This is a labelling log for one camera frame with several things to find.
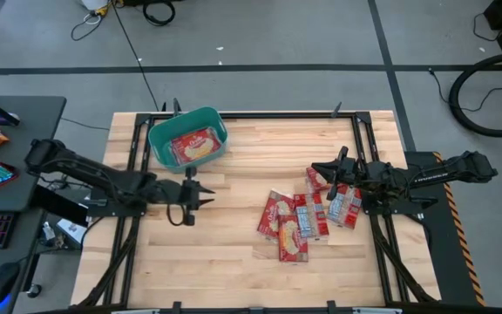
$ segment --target white cable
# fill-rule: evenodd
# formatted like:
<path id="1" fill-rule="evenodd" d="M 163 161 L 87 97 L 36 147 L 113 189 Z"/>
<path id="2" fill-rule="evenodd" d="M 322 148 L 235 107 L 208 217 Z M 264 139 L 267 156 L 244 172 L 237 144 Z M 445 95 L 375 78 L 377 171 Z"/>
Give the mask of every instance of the white cable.
<path id="1" fill-rule="evenodd" d="M 86 15 L 86 17 L 83 19 L 85 21 L 85 24 L 88 24 L 88 25 L 96 25 L 98 23 L 100 23 L 100 21 L 102 20 L 102 17 L 101 16 L 98 16 L 98 20 L 96 22 L 93 22 L 93 23 L 89 23 L 88 20 L 91 19 L 93 16 L 89 13 Z"/>

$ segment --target floor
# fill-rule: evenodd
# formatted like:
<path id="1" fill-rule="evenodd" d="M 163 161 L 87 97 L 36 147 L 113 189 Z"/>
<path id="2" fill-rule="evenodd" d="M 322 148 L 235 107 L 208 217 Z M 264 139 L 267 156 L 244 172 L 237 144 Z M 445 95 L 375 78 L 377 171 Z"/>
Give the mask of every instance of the floor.
<path id="1" fill-rule="evenodd" d="M 184 0 L 175 3 L 177 17 L 164 28 L 148 24 L 135 8 L 119 15 L 158 104 L 176 97 L 184 110 L 310 110 L 342 101 L 342 109 L 394 110 L 405 149 L 444 157 L 465 150 L 486 154 L 497 178 L 452 186 L 485 300 L 502 306 L 502 139 L 464 130 L 425 70 L 471 65 L 501 53 L 496 43 L 471 33 L 472 17 L 490 2 Z M 157 17 L 163 13 L 153 10 Z M 109 126 L 114 112 L 153 110 L 113 12 L 88 38 L 70 39 L 71 27 L 85 14 L 74 0 L 0 0 L 0 95 L 65 96 L 64 116 L 94 126 Z M 484 18 L 478 32 L 493 36 Z M 445 93 L 458 75 L 437 72 Z M 478 106 L 497 86 L 502 72 L 479 73 L 460 99 Z M 502 92 L 473 118 L 502 127 Z M 57 133 L 95 160 L 103 156 L 106 137 L 105 131 L 66 121 Z M 15 312 L 67 306 L 77 265 L 77 256 L 44 257 L 35 277 L 48 282 L 44 292 L 36 299 L 21 296 Z M 59 279 L 49 284 L 53 274 Z"/>

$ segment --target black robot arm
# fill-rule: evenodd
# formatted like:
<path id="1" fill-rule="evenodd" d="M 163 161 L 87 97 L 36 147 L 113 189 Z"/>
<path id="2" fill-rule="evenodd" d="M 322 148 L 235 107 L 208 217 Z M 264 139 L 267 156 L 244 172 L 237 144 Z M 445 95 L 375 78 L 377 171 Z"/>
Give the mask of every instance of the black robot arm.
<path id="1" fill-rule="evenodd" d="M 25 158 L 29 174 L 53 172 L 102 189 L 113 201 L 127 207 L 138 204 L 168 204 L 184 207 L 183 223 L 194 225 L 192 210 L 211 200 L 199 200 L 199 193 L 213 193 L 192 180 L 195 168 L 186 171 L 186 179 L 179 184 L 171 180 L 156 180 L 156 174 L 123 171 L 89 160 L 69 150 L 58 140 L 33 140 Z"/>
<path id="2" fill-rule="evenodd" d="M 372 161 L 364 163 L 347 157 L 348 148 L 342 147 L 338 158 L 331 162 L 314 162 L 311 167 L 333 187 L 329 200 L 334 199 L 337 185 L 345 183 L 375 196 L 383 206 L 389 206 L 399 197 L 410 197 L 415 188 L 442 184 L 448 181 L 486 183 L 497 170 L 478 152 L 464 152 L 443 162 L 423 168 L 394 168 L 390 163 Z"/>

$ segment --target wooden table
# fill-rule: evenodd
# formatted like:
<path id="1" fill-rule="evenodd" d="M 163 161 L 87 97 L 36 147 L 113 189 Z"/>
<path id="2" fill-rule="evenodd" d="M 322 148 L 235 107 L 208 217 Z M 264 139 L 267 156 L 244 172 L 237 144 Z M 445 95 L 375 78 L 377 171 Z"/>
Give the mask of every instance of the wooden table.
<path id="1" fill-rule="evenodd" d="M 114 115 L 106 165 L 126 168 L 135 115 Z M 407 167 L 392 111 L 372 111 L 371 117 L 381 160 Z M 171 308 L 174 301 L 185 308 L 320 307 L 327 300 L 336 300 L 338 306 L 383 305 L 366 215 L 360 214 L 354 230 L 329 224 L 329 239 L 309 241 L 308 263 L 279 262 L 278 246 L 256 232 L 271 188 L 287 194 L 305 192 L 305 167 L 311 162 L 333 160 L 342 145 L 356 156 L 351 123 L 345 119 L 229 119 L 225 123 L 226 154 L 199 167 L 197 180 L 216 195 L 214 202 L 196 212 L 196 225 L 170 225 L 164 206 L 150 206 L 141 220 L 129 308 Z M 363 129 L 362 136 L 367 143 Z M 135 169 L 140 168 L 141 155 Z M 159 178 L 181 181 L 153 156 L 149 170 Z M 324 197 L 323 201 L 327 207 L 328 201 Z M 87 235 L 72 304 L 88 295 L 107 268 L 115 227 L 116 218 L 105 218 Z M 404 264 L 439 299 L 422 226 L 396 216 L 395 227 Z M 397 299 L 388 260 L 387 265 Z M 122 276 L 120 269 L 114 301 L 119 300 Z"/>

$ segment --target teal plastic basket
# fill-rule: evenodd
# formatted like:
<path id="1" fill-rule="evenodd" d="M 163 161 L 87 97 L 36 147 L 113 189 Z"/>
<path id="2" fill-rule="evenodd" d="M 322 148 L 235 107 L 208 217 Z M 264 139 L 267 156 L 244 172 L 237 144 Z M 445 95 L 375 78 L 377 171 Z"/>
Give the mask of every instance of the teal plastic basket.
<path id="1" fill-rule="evenodd" d="M 220 148 L 207 156 L 179 165 L 172 153 L 172 140 L 187 133 L 198 131 L 205 127 L 212 127 L 218 135 Z M 224 154 L 227 143 L 227 130 L 220 114 L 211 107 L 202 107 L 189 113 L 159 123 L 150 130 L 148 142 L 154 151 L 154 156 L 167 170 L 180 174 L 187 167 L 197 167 L 207 161 L 216 159 Z"/>

